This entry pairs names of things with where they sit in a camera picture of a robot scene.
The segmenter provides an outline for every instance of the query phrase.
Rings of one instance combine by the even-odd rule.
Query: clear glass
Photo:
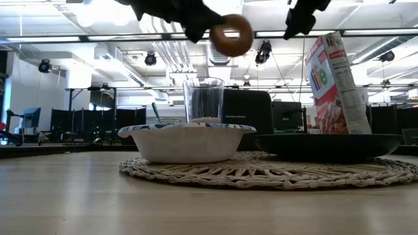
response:
[[[224,82],[218,78],[194,78],[183,83],[187,122],[220,123]]]

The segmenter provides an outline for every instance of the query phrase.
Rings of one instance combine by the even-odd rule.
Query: dark plate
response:
[[[401,141],[397,134],[266,134],[255,143],[267,153],[295,161],[358,161],[389,154]]]

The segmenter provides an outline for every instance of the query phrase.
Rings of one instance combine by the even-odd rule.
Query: round placemat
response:
[[[418,166],[402,161],[371,158],[362,164],[294,163],[263,152],[238,152],[231,160],[208,164],[157,164],[139,157],[121,163],[120,170],[148,180],[239,189],[388,186],[418,180]]]

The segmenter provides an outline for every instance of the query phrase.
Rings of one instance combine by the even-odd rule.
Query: desk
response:
[[[120,174],[118,163],[136,155],[0,160],[0,234],[418,234],[418,183],[326,191],[178,187]]]

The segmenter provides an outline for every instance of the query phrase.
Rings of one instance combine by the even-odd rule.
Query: paper bowl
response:
[[[155,163],[211,163],[230,159],[254,127],[221,123],[170,123],[124,127],[143,158]]]

